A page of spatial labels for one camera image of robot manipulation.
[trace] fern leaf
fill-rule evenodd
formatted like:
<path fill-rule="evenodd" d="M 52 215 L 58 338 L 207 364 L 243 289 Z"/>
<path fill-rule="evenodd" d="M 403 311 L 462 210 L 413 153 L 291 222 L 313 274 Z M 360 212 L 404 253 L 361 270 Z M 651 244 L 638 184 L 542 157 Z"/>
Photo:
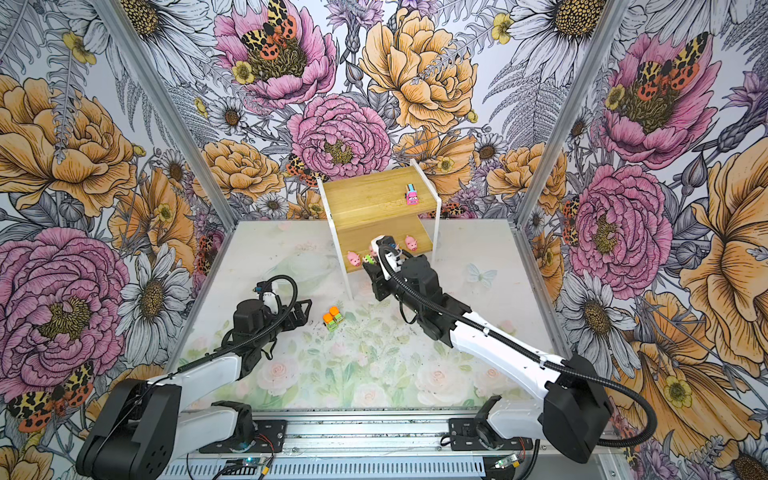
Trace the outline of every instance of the fern leaf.
<path fill-rule="evenodd" d="M 132 79 L 128 79 L 128 93 L 125 98 L 125 103 L 128 108 L 128 125 L 131 126 L 131 130 L 134 130 L 134 114 L 136 113 L 136 105 L 141 98 L 141 87 L 134 83 Z"/>
<path fill-rule="evenodd" d="M 0 69 L 18 78 L 12 64 L 20 68 L 21 74 L 26 73 L 26 64 L 40 58 L 40 44 L 35 39 L 42 42 L 45 30 L 30 0 L 2 0 L 0 9 L 5 16 L 0 22 Z"/>
<path fill-rule="evenodd" d="M 437 12 L 435 13 L 435 23 L 439 24 L 440 17 L 443 15 L 445 16 L 442 21 L 443 25 L 447 24 L 452 16 L 456 17 L 454 22 L 458 22 L 459 19 L 464 21 L 469 20 L 469 17 L 472 16 L 472 12 L 475 10 L 475 6 L 478 3 L 480 4 L 480 8 L 483 8 L 488 2 L 489 0 L 438 0 L 436 4 Z M 465 12 L 464 18 L 461 18 L 462 11 Z"/>
<path fill-rule="evenodd" d="M 147 131 L 150 143 L 154 143 L 152 140 L 152 104 L 149 103 L 149 97 L 143 91 L 141 92 L 141 113 L 144 114 L 144 129 Z"/>

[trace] wooden shelf board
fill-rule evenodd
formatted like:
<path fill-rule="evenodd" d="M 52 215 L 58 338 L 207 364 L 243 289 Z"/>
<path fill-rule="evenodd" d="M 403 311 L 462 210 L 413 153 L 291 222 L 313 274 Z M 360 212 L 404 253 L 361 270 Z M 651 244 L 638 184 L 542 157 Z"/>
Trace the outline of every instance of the wooden shelf board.
<path fill-rule="evenodd" d="M 413 184 L 418 192 L 418 205 L 406 205 L 408 184 Z M 339 232 L 388 218 L 425 214 L 437 208 L 437 201 L 416 167 L 336 180 L 324 183 L 323 189 Z"/>
<path fill-rule="evenodd" d="M 339 245 L 347 273 L 362 270 L 362 265 L 353 266 L 347 260 L 346 253 L 352 251 L 362 258 L 370 253 L 371 240 L 379 235 L 392 235 L 395 242 L 400 245 L 400 248 L 406 248 L 406 235 L 414 237 L 419 243 L 419 247 L 416 249 L 416 252 L 409 250 L 412 255 L 421 255 L 422 253 L 432 251 L 432 241 L 429 239 L 426 230 L 424 230 L 422 221 L 416 215 L 388 218 L 377 223 L 363 224 L 356 228 L 344 231 L 337 230 L 336 232 L 339 235 Z"/>

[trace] wire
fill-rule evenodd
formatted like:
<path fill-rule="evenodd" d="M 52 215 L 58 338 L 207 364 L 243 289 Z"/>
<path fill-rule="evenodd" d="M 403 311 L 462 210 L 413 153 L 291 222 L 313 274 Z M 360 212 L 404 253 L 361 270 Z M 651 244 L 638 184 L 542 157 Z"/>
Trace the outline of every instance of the wire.
<path fill-rule="evenodd" d="M 190 468 L 190 454 L 188 453 L 187 453 L 187 475 L 190 476 L 190 480 L 194 480 L 194 478 L 192 478 L 192 470 Z"/>
<path fill-rule="evenodd" d="M 536 459 L 538 458 L 538 446 L 540 443 L 541 441 L 536 439 L 536 442 L 533 445 L 533 456 L 531 457 L 531 464 L 525 468 L 525 473 L 520 478 L 518 478 L 518 480 L 525 480 L 531 476 L 531 473 L 533 473 L 533 468 L 536 466 Z"/>
<path fill-rule="evenodd" d="M 385 255 L 387 252 L 394 253 L 395 255 L 397 255 L 397 250 L 393 249 L 389 245 L 379 245 L 379 258 L 386 258 Z M 442 315 L 445 315 L 449 318 L 458 320 L 459 322 L 462 322 L 474 329 L 480 330 L 481 332 L 484 332 L 485 327 L 480 323 L 474 322 L 468 318 L 465 318 L 464 316 L 453 313 L 447 310 L 446 308 L 444 308 L 443 306 L 435 302 L 432 302 L 430 299 L 425 298 L 421 293 L 416 291 L 406 281 L 406 279 L 402 277 L 402 275 L 396 274 L 395 271 L 392 269 L 392 266 L 389 265 L 389 262 L 384 261 L 384 262 L 381 262 L 381 264 L 383 268 L 386 270 L 386 272 L 392 277 L 392 279 L 395 280 L 395 283 L 400 285 L 409 295 L 411 295 L 413 298 L 418 300 L 423 306 L 431 310 L 435 310 L 437 313 L 441 313 Z M 654 432 L 656 431 L 656 427 L 658 425 L 658 418 L 656 417 L 656 412 L 654 411 L 654 408 L 650 406 L 650 403 L 648 403 L 648 401 L 642 395 L 635 392 L 633 389 L 629 389 L 628 387 L 623 386 L 620 383 L 614 382 L 613 380 L 604 379 L 596 375 L 588 375 L 586 373 L 577 372 L 576 370 L 570 367 L 560 365 L 554 362 L 550 362 L 548 360 L 542 362 L 541 357 L 539 357 L 539 355 L 537 355 L 536 353 L 533 353 L 532 351 L 528 350 L 527 348 L 521 345 L 518 345 L 516 342 L 513 342 L 512 340 L 496 332 L 495 330 L 489 330 L 488 336 L 498 340 L 501 343 L 504 343 L 506 346 L 512 348 L 514 351 L 530 359 L 532 362 L 542 364 L 542 366 L 550 370 L 554 370 L 555 372 L 559 372 L 563 375 L 570 376 L 571 378 L 597 383 L 598 385 L 602 385 L 607 389 L 612 389 L 615 392 L 623 393 L 624 395 L 628 396 L 629 398 L 637 402 L 637 404 L 645 411 L 647 416 L 645 429 L 643 429 L 642 432 L 638 433 L 634 437 L 630 437 L 628 439 L 618 439 L 618 440 L 598 439 L 599 446 L 623 449 L 623 448 L 639 445 L 643 442 L 646 442 L 654 435 Z"/>

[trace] toy pig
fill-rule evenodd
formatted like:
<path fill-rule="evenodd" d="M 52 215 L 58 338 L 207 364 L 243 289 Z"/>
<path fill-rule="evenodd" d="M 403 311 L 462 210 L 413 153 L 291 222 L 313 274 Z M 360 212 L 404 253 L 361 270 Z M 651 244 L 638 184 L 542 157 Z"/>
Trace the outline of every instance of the toy pig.
<path fill-rule="evenodd" d="M 416 242 L 416 239 L 408 235 L 406 237 L 406 247 L 408 247 L 408 250 L 411 250 L 412 252 L 415 252 L 416 249 L 419 247 L 419 244 Z"/>
<path fill-rule="evenodd" d="M 360 255 L 355 252 L 347 252 L 346 259 L 352 264 L 352 266 L 360 266 Z"/>

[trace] white table surface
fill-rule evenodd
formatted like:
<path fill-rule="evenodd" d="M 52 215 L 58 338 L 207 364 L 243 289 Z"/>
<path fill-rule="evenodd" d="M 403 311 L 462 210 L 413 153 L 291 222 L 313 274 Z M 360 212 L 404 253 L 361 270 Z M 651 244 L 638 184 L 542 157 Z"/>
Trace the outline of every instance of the white table surface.
<path fill-rule="evenodd" d="M 504 331 L 553 352 L 505 220 L 444 221 L 438 252 L 432 267 L 445 292 Z M 350 274 L 355 299 L 348 300 L 328 224 L 319 220 L 251 221 L 237 227 L 180 347 L 180 363 L 212 352 L 231 328 L 237 304 L 255 297 L 258 281 L 278 273 L 297 281 L 299 300 L 312 299 L 310 321 L 278 336 L 273 360 L 262 359 L 248 377 L 195 406 L 226 399 L 255 410 L 414 409 L 479 407 L 494 394 L 527 398 L 483 362 L 433 342 L 416 324 L 405 324 L 394 299 L 373 298 L 364 271 Z M 283 284 L 278 291 L 287 301 L 290 287 Z M 330 333 L 322 317 L 333 305 L 346 320 Z M 407 309 L 406 316 L 412 317 Z"/>

